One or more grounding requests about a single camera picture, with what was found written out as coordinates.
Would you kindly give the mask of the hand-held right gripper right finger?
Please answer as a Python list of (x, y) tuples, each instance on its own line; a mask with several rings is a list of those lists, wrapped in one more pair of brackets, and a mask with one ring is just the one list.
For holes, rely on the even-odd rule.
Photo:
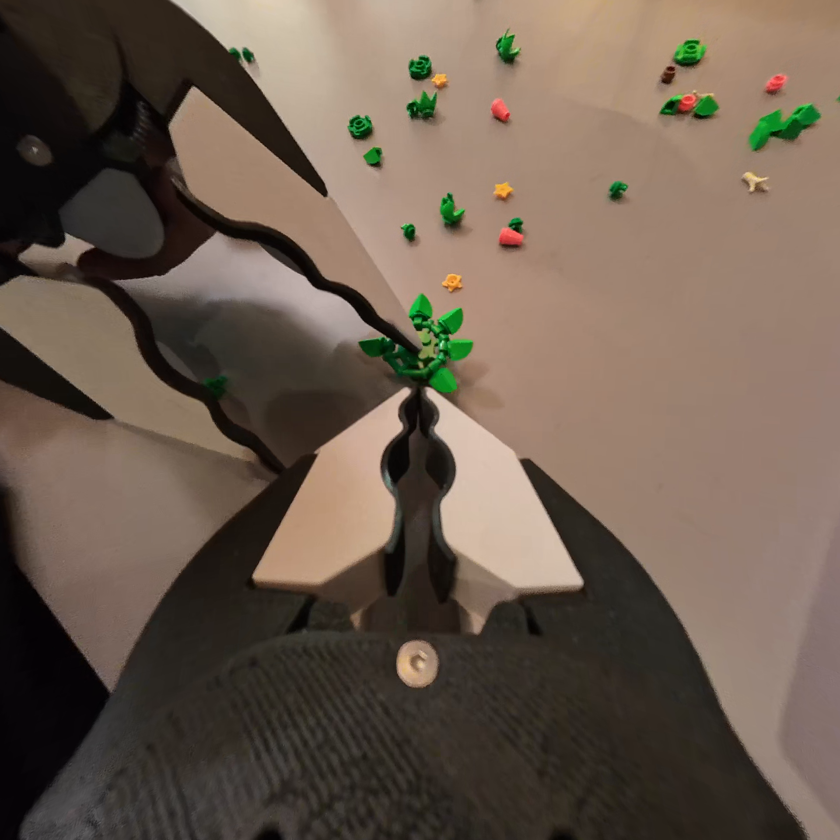
[(438, 599), (458, 606), (461, 630), (479, 634), (501, 603), (582, 591), (581, 573), (513, 449), (432, 390), (418, 405), (437, 487), (428, 568)]

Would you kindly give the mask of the person's left hand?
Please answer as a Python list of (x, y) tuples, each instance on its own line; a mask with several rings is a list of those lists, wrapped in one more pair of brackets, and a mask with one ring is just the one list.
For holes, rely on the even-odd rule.
[(214, 236), (214, 230), (181, 202), (172, 182), (170, 163), (173, 161), (170, 159), (156, 167), (147, 183), (147, 193), (163, 223), (161, 249), (149, 258), (126, 259), (91, 248), (77, 261), (77, 269), (82, 275), (114, 281), (161, 277)]

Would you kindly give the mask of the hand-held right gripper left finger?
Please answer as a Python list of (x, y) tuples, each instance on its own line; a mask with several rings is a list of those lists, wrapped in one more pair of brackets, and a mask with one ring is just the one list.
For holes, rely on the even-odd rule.
[(416, 427), (417, 389), (403, 388), (323, 444), (254, 569), (265, 590), (344, 605), (355, 627), (387, 593), (403, 515), (388, 467)]

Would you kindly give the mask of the green leaves with pink flower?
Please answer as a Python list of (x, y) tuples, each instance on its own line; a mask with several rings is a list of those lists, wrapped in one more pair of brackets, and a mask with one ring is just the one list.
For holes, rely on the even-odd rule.
[(659, 110), (661, 116), (690, 116), (694, 119), (709, 119), (720, 109), (717, 98), (711, 94), (699, 94), (696, 91), (671, 96), (665, 100)]

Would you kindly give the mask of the large green toy leaf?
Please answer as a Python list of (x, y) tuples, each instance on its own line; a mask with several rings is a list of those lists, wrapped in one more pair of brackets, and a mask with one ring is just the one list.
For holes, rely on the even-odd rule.
[(757, 121), (749, 134), (749, 147), (752, 151), (759, 151), (771, 138), (796, 140), (805, 129), (813, 126), (821, 118), (821, 111), (812, 102), (794, 108), (787, 117), (777, 109)]

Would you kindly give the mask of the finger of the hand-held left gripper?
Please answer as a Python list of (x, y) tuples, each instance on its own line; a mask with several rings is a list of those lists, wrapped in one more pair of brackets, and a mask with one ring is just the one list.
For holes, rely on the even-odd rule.
[(149, 317), (119, 286), (19, 276), (2, 285), (1, 320), (13, 340), (115, 422), (276, 474), (284, 469), (209, 388), (165, 358)]
[(281, 253), (372, 330), (418, 351), (407, 311), (331, 197), (196, 88), (185, 94), (169, 130), (182, 201), (197, 216), (228, 237)]

